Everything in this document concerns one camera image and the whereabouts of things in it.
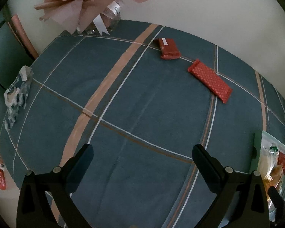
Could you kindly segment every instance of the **wall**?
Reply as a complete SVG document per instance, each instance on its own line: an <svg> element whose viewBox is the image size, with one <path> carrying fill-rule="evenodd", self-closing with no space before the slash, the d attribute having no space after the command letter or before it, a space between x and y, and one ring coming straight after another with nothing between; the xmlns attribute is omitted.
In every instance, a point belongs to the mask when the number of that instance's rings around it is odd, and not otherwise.
<svg viewBox="0 0 285 228"><path fill-rule="evenodd" d="M9 3L38 52L61 32L52 21L38 21L42 12L32 7L41 1ZM285 13L276 0L124 1L123 19L170 26L217 44L259 71L285 98Z"/></svg>

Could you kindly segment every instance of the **white label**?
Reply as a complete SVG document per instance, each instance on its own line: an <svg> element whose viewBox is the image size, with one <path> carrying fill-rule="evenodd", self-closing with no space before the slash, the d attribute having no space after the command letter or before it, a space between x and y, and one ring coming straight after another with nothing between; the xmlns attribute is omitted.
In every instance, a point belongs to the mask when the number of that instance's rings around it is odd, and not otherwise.
<svg viewBox="0 0 285 228"><path fill-rule="evenodd" d="M166 39L162 39L162 40L163 40L163 44L164 44L164 45L168 45Z"/></svg>

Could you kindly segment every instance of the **flower bouquet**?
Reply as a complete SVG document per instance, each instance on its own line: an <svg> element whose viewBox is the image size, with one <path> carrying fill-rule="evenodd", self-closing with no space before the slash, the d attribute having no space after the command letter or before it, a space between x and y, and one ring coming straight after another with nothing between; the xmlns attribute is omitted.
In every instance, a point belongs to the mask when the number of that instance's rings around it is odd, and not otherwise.
<svg viewBox="0 0 285 228"><path fill-rule="evenodd" d="M44 0L34 8L44 10L40 20L51 18L71 34L76 30L83 32L93 24L102 35L102 32L109 34L107 27L119 18L122 5L122 0Z"/></svg>

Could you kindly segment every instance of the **screw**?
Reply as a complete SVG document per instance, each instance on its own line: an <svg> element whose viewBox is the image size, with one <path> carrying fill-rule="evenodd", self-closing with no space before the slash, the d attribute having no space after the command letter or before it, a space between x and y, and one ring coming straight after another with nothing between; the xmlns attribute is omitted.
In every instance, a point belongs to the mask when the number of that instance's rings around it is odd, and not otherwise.
<svg viewBox="0 0 285 228"><path fill-rule="evenodd" d="M231 167L227 166L227 167L225 168L225 171L228 172L228 173L232 173L232 172L233 172L233 169L232 169Z"/></svg>
<svg viewBox="0 0 285 228"><path fill-rule="evenodd" d="M32 173L32 171L31 171L31 170L28 170L28 171L25 173L25 175L26 175L26 176L29 176L31 173Z"/></svg>
<svg viewBox="0 0 285 228"><path fill-rule="evenodd" d="M260 173L259 173L257 170L255 170L253 173L254 173L254 175L257 176L257 177L260 176Z"/></svg>
<svg viewBox="0 0 285 228"><path fill-rule="evenodd" d="M57 167L55 167L54 169L53 169L53 172L54 173L58 173L58 172L60 172L61 171L61 167L59 167L59 166L57 166Z"/></svg>

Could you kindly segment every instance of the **pink wrapping paper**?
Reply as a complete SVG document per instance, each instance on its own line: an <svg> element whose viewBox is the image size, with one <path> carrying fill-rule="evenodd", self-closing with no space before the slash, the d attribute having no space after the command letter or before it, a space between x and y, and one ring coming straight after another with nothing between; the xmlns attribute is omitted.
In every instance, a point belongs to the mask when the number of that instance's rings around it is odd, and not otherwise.
<svg viewBox="0 0 285 228"><path fill-rule="evenodd" d="M82 32L113 1L115 0L44 0L34 8L44 10L44 16L40 20L51 18L69 33L74 33L77 28ZM147 0L134 1L141 3Z"/></svg>

